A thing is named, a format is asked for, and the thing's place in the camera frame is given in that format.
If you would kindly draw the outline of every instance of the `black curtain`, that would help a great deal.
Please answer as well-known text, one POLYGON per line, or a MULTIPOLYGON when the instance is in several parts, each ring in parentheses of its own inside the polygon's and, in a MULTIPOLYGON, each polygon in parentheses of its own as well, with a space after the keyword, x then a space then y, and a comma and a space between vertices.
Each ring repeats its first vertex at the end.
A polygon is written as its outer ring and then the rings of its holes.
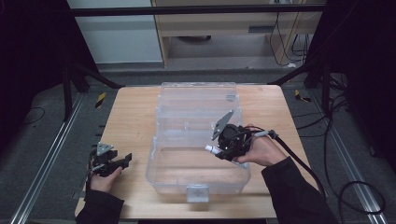
MULTIPOLYGON (((43 13, 69 9, 65 0, 1 1, 0 152, 19 129, 35 95, 63 83, 65 65, 79 63, 98 73, 75 18, 43 13)), ((84 76, 73 73, 72 80, 88 85, 84 76)))
POLYGON ((352 113, 375 153, 396 172, 396 3, 329 2, 342 7, 323 13, 308 57, 328 60, 332 72, 346 74, 352 113))

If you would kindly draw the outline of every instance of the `person's left hand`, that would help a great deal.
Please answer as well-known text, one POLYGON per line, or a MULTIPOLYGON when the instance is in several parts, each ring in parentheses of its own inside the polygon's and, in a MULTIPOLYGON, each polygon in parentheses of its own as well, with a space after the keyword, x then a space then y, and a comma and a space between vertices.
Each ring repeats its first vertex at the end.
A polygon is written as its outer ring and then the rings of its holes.
POLYGON ((93 175, 91 177, 91 189, 109 193, 117 176, 121 174, 121 171, 122 167, 119 167, 111 175, 106 177, 93 175))

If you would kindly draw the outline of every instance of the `transparent plastic container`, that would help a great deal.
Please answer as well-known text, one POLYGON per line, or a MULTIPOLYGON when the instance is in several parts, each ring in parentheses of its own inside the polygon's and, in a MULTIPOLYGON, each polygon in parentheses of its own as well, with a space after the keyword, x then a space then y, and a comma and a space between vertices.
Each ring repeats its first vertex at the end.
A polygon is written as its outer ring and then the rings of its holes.
POLYGON ((146 178, 158 193, 203 203, 209 194, 242 191, 250 179, 248 164, 237 166, 205 150, 218 144, 211 140, 214 127, 230 110, 229 123, 242 125, 235 83, 163 83, 156 109, 146 178))

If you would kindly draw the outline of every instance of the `gray floor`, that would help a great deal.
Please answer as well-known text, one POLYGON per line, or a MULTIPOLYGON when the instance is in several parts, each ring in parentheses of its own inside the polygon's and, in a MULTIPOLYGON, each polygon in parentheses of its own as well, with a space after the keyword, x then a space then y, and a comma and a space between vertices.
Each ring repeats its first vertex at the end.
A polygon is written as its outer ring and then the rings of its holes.
MULTIPOLYGON (((275 62, 263 36, 212 36, 212 39, 206 42, 174 38, 172 45, 169 64, 165 68, 145 69, 139 65, 135 69, 117 73, 103 71, 103 75, 125 85, 159 85, 164 81, 267 83, 283 77, 292 69, 275 62)), ((296 127, 302 127, 320 116, 314 114, 319 112, 314 102, 307 103, 294 97, 294 90, 300 90, 303 97, 315 99, 318 90, 305 90, 302 80, 304 75, 294 78, 282 87, 290 112, 295 116, 296 127)), ((55 163, 50 167, 42 189, 34 199, 35 203, 29 210, 28 222, 73 222, 78 201, 73 199, 72 195, 80 189, 88 153, 92 145, 100 140, 100 133, 103 131, 101 125, 106 124, 117 95, 117 90, 112 90, 91 78, 89 81, 92 85, 89 93, 81 94, 74 91, 74 100, 82 98, 76 121, 72 124, 55 163), (94 108, 98 95, 103 91, 106 92, 103 105, 99 109, 94 108)), ((332 96, 340 93, 332 91, 332 96)), ((21 126, 19 134, 9 145, 9 153, 0 159, 2 223, 8 223, 18 209, 61 129, 64 117, 62 86, 39 93, 32 106, 42 109, 32 109, 26 117, 26 123, 29 124, 21 126)), ((312 169, 329 192, 328 204, 339 217, 337 199, 331 194, 325 179, 323 137, 307 137, 323 133, 325 128, 326 124, 320 122, 299 130, 299 135, 312 169)), ((370 156, 369 146, 354 120, 353 113, 347 112, 345 107, 334 113, 333 129, 341 136, 364 180, 376 186, 386 197, 387 209, 383 215, 387 222, 377 223, 396 223, 396 200, 393 193, 396 189, 396 174, 390 170, 385 160, 370 156)), ((339 190, 349 181, 349 176, 334 143, 335 141, 329 138, 327 160, 332 185, 339 190)), ((361 206, 360 198, 354 189, 346 192, 345 199, 361 206)), ((346 206, 343 206, 342 210, 346 223, 375 223, 367 215, 346 206)))

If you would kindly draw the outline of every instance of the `wooden table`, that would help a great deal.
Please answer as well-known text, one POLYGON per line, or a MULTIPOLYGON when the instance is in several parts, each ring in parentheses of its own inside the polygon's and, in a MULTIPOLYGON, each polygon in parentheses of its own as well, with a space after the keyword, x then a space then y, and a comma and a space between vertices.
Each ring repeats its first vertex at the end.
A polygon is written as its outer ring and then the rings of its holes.
MULTIPOLYGON (((126 87, 119 90, 102 142, 111 144, 119 158, 132 152, 130 167, 123 170, 112 194, 125 200, 121 218, 269 218, 276 217, 271 196, 260 167, 251 163, 251 178, 241 194, 210 195, 209 203, 186 203, 185 195, 158 194, 145 178, 152 137, 155 135, 155 107, 159 86, 126 87)), ((306 164, 303 146, 294 126, 283 92, 278 86, 237 85, 245 124, 274 129, 306 164)), ((306 180, 314 179, 299 167, 306 180)), ((78 201, 76 215, 84 205, 78 201)))

